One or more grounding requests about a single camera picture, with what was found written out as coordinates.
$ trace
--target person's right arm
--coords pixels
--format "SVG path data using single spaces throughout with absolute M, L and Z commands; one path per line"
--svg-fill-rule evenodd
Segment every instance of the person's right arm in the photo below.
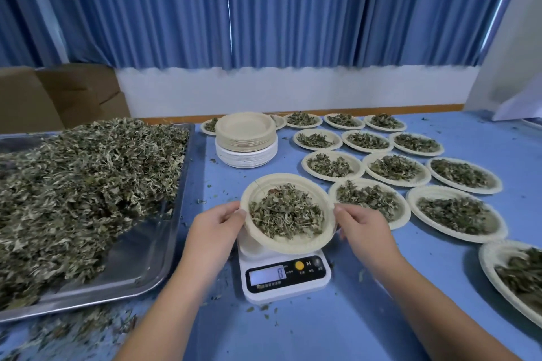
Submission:
M 342 237 L 395 299 L 432 360 L 519 360 L 404 259 L 380 212 L 336 204 L 335 217 Z

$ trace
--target person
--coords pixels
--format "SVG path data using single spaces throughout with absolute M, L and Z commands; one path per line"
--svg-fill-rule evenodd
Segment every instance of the person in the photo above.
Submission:
M 196 313 L 246 214 L 234 201 L 196 216 L 173 276 L 115 361 L 183 357 Z M 341 238 L 395 299 L 432 360 L 519 360 L 406 261 L 380 212 L 336 204 L 335 218 Z

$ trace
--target person's left hand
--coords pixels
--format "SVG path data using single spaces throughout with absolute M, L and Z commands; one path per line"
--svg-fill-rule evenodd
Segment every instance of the person's left hand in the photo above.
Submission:
M 198 214 L 188 231 L 178 270 L 198 287 L 209 288 L 224 267 L 246 216 L 239 201 Z

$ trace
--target wall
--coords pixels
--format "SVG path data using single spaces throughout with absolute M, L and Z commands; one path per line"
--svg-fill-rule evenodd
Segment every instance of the wall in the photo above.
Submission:
M 511 0 L 466 110 L 496 111 L 542 71 L 542 0 Z
M 121 69 L 133 117 L 464 103 L 477 67 Z

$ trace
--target beige plate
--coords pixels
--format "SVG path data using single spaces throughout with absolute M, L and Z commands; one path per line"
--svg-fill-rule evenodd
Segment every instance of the beige plate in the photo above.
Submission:
M 361 133 L 361 134 L 370 134 L 371 136 L 377 136 L 377 137 L 380 137 L 380 138 L 383 138 L 384 140 L 386 140 L 388 142 L 388 147 L 386 147 L 385 149 L 366 149 L 365 147 L 360 147 L 360 146 L 356 146 L 355 144 L 352 144 L 348 141 L 348 137 L 349 135 L 351 134 L 354 134 L 354 133 Z M 357 151 L 362 151 L 363 153 L 382 153 L 382 152 L 389 152 L 391 150 L 394 149 L 394 144 L 387 138 L 387 137 L 384 137 L 378 133 L 373 133 L 373 132 L 370 132 L 370 131 L 359 131 L 359 130 L 349 130 L 349 131 L 345 131 L 342 135 L 342 142 L 353 148 L 354 150 L 357 150 Z
M 425 156 L 425 157 L 435 157 L 435 156 L 439 156 L 441 155 L 443 152 L 444 152 L 444 146 L 441 145 L 440 143 L 438 143 L 438 150 L 437 151 L 433 151 L 433 152 L 430 152 L 430 153 L 424 153 L 424 152 L 421 152 L 421 151 L 416 151 L 416 150 L 410 150 L 410 149 L 407 149 L 406 147 L 404 146 L 401 146 L 400 144 L 397 144 L 395 142 L 395 138 L 399 135 L 402 135 L 402 134 L 408 134 L 410 136 L 413 136 L 413 137 L 418 137 L 418 138 L 424 138 L 424 139 L 431 139 L 431 137 L 427 137 L 427 136 L 424 136 L 424 135 L 420 135 L 418 133 L 402 133 L 402 132 L 397 132 L 397 133 L 393 133 L 393 134 L 390 134 L 390 141 L 394 144 L 394 146 L 396 146 L 397 149 L 399 149 L 400 151 L 403 151 L 405 153 L 410 153 L 410 154 L 414 154 L 414 155 L 417 155 L 417 156 Z
M 297 126 L 297 125 L 294 125 L 292 123 L 288 123 L 288 117 L 290 117 L 291 115 L 292 115 L 292 113 L 290 113 L 288 115 L 285 115 L 283 117 L 284 117 L 284 120 L 286 120 L 286 125 L 289 126 L 289 127 L 293 127 L 294 129 L 312 129 L 313 127 L 318 127 L 319 125 L 322 124 L 322 119 L 320 118 L 320 116 L 313 115 L 313 114 L 309 113 L 310 116 L 316 117 L 318 119 L 318 121 L 315 124 L 311 124 L 309 126 Z
M 252 143 L 270 137 L 275 132 L 275 121 L 270 115 L 244 112 L 221 117 L 216 132 L 232 143 Z
M 325 191 L 312 181 L 290 173 L 275 173 L 260 177 L 248 185 L 241 196 L 241 208 L 250 212 L 250 203 L 260 201 L 271 188 L 283 184 L 293 184 L 296 188 L 308 193 L 312 202 L 317 204 L 324 213 L 322 233 L 315 237 L 296 235 L 292 240 L 286 237 L 269 238 L 263 234 L 252 221 L 250 213 L 244 223 L 248 234 L 262 246 L 282 254 L 308 254 L 313 253 L 325 246 L 335 234 L 335 215 L 333 214 L 333 203 Z
M 374 171 L 372 171 L 371 168 L 370 168 L 370 165 L 373 162 L 375 162 L 376 160 L 380 160 L 385 156 L 393 156 L 393 154 L 392 153 L 382 153 L 381 152 L 381 153 L 372 153 L 372 154 L 369 154 L 368 156 L 365 156 L 363 158 L 363 164 L 365 165 L 365 171 L 367 172 L 367 174 L 369 174 L 370 176 L 372 176 L 375 179 L 380 180 L 380 181 L 382 181 L 384 183 L 391 184 L 392 186 L 400 186 L 400 187 L 424 186 L 425 184 L 427 184 L 427 183 L 429 183 L 431 181 L 431 173 L 429 172 L 427 167 L 425 167 L 419 161 L 416 161 L 415 159 L 411 159 L 410 157 L 406 157 L 406 156 L 400 156 L 400 157 L 404 157 L 405 159 L 409 159 L 409 160 L 415 162 L 422 169 L 422 171 L 420 173 L 418 173 L 418 175 L 416 177 L 414 177 L 410 181 L 391 180 L 391 179 L 386 179 L 386 177 L 382 177 L 380 174 L 377 174 Z
M 513 256 L 525 257 L 523 250 L 534 247 L 519 241 L 499 240 L 484 244 L 478 251 L 478 258 L 484 273 L 491 281 L 491 284 L 499 293 L 525 317 L 542 328 L 542 315 L 532 310 L 527 304 L 521 301 L 495 271 L 496 266 L 508 265 L 508 260 Z
M 279 115 L 271 115 L 273 121 L 275 121 L 275 130 L 280 130 L 286 126 L 286 119 Z
M 333 143 L 332 146 L 329 146 L 329 147 L 326 147 L 325 149 L 321 148 L 321 147 L 310 147 L 310 146 L 306 146 L 304 144 L 302 144 L 300 141 L 299 141 L 299 135 L 300 134 L 304 134 L 305 136 L 310 136 L 310 135 L 313 135 L 313 134 L 323 134 L 324 136 L 326 136 L 326 139 L 330 142 Z M 307 129 L 307 130 L 302 130 L 302 131 L 298 131 L 297 133 L 294 134 L 294 137 L 292 138 L 294 140 L 294 143 L 297 144 L 298 146 L 300 147 L 303 147 L 304 149 L 307 149 L 307 150 L 312 150 L 312 151 L 317 151 L 317 150 L 336 150 L 338 149 L 339 147 L 342 146 L 342 140 L 340 138 L 340 136 L 332 131 L 329 131 L 329 130 L 324 130 L 324 129 Z
M 472 167 L 474 167 L 474 168 L 476 168 L 478 170 L 481 170 L 481 171 L 483 171 L 484 173 L 486 173 L 488 175 L 488 177 L 489 177 L 489 187 L 481 187 L 481 188 L 480 187 L 478 187 L 478 188 L 467 187 L 467 186 L 464 186 L 463 184 L 458 184 L 458 183 L 453 182 L 452 180 L 448 180 L 448 179 L 442 177 L 440 174 L 438 174 L 431 167 L 431 162 L 433 160 L 437 160 L 437 159 L 450 160 L 451 162 L 455 162 L 455 163 L 467 163 L 467 164 L 470 164 Z M 434 157 L 433 159 L 427 160 L 427 163 L 425 165 L 427 166 L 427 168 L 429 169 L 429 171 L 431 172 L 431 174 L 433 175 L 434 178 L 436 178 L 438 181 L 440 181 L 440 182 L 442 182 L 444 184 L 447 184 L 450 187 L 454 187 L 454 188 L 457 188 L 459 190 L 468 191 L 469 193 L 475 193 L 475 194 L 495 194 L 495 193 L 499 193 L 499 192 L 502 191 L 502 181 L 501 181 L 500 178 L 498 178 L 491 171 L 486 170 L 483 167 L 477 166 L 476 164 L 472 164 L 472 163 L 470 163 L 468 161 L 461 160 L 461 159 L 451 159 L 450 157 Z
M 316 173 L 314 170 L 312 170 L 308 166 L 308 161 L 309 161 L 309 159 L 313 159 L 318 154 L 322 154 L 322 153 L 326 154 L 331 161 L 335 161 L 339 157 L 344 158 L 348 162 L 348 164 L 350 165 L 352 170 L 354 170 L 354 173 L 350 173 L 345 177 L 329 177 L 329 176 L 324 176 L 322 174 Z M 301 160 L 301 166 L 303 167 L 303 170 L 305 170 L 310 175 L 316 177 L 317 179 L 327 180 L 327 181 L 352 180 L 352 179 L 355 179 L 357 177 L 361 177 L 363 175 L 363 173 L 365 172 L 365 167 L 363 166 L 363 163 L 360 160 L 356 159 L 351 154 L 343 153 L 341 151 L 333 151 L 333 150 L 319 150 L 319 151 L 315 151 L 313 153 L 309 153 L 303 158 L 303 160 Z
M 360 130 L 362 129 L 363 127 L 365 127 L 365 122 L 363 120 L 360 120 L 358 119 L 357 117 L 354 117 L 352 118 L 352 120 L 354 120 L 354 123 L 357 124 L 356 127 L 347 127 L 347 126 L 342 126 L 340 124 L 336 124 L 334 122 L 330 122 L 329 121 L 329 118 L 330 117 L 335 117 L 336 115 L 338 115 L 339 113 L 330 113 L 328 115 L 325 115 L 324 116 L 324 122 L 326 122 L 327 124 L 329 124 L 330 126 L 332 127 L 335 127 L 336 129 L 341 129 L 341 130 Z
M 385 191 L 390 191 L 395 195 L 395 199 L 399 203 L 399 209 L 395 213 L 393 220 L 389 222 L 390 229 L 396 230 L 399 227 L 403 227 L 405 224 L 407 224 L 410 221 L 410 207 L 405 200 L 405 198 L 397 193 L 397 190 L 393 189 L 390 186 L 387 186 L 385 184 L 382 184 L 376 180 L 371 179 L 363 179 L 362 177 L 359 179 L 353 179 L 351 180 L 352 183 L 358 188 L 363 187 L 374 187 L 374 186 L 380 186 Z M 340 201 L 337 200 L 337 190 L 340 186 L 343 186 L 344 182 L 338 182 L 331 185 L 329 188 L 329 197 L 331 198 L 331 201 L 333 203 L 339 203 Z
M 207 125 L 207 123 L 212 122 L 212 121 L 213 121 L 213 119 L 210 119 L 210 120 L 207 120 L 206 122 L 202 123 L 202 125 L 201 125 L 202 133 L 205 133 L 205 134 L 207 134 L 209 136 L 216 136 L 216 125 L 215 125 L 215 132 L 214 133 L 212 131 L 208 131 L 208 130 L 205 129 L 205 126 Z
M 365 122 L 366 125 L 368 125 L 370 128 L 372 129 L 375 129 L 375 130 L 380 130 L 380 131 L 388 131 L 388 132 L 395 132 L 395 131 L 405 131 L 407 129 L 407 125 L 406 123 L 403 121 L 403 120 L 399 120 L 398 118 L 396 118 L 394 116 L 394 118 L 398 121 L 398 122 L 401 122 L 403 123 L 403 127 L 399 127 L 398 129 L 388 129 L 387 127 L 379 127 L 379 126 L 375 126 L 374 124 L 371 123 L 371 120 L 372 118 L 376 116 L 376 115 L 369 115 L 369 116 L 365 116 L 363 118 L 363 121 Z
M 452 230 L 451 228 L 443 226 L 437 221 L 431 220 L 428 216 L 423 214 L 422 210 L 420 210 L 417 206 L 418 200 L 422 197 L 428 199 L 453 199 L 457 197 L 468 197 L 472 200 L 481 201 L 480 199 L 474 197 L 472 194 L 465 193 L 464 191 L 446 186 L 423 186 L 409 190 L 406 195 L 406 201 L 408 201 L 408 203 L 410 204 L 410 209 L 412 210 L 412 212 L 425 224 L 430 225 L 441 233 L 473 243 L 487 243 L 494 240 L 501 240 L 506 238 L 506 236 L 508 235 L 508 228 L 506 227 L 504 219 L 497 212 L 497 210 L 495 210 L 487 203 L 484 203 L 484 206 L 489 210 L 489 213 L 487 215 L 486 227 L 489 231 L 491 231 L 491 233 L 484 235 L 465 234 Z

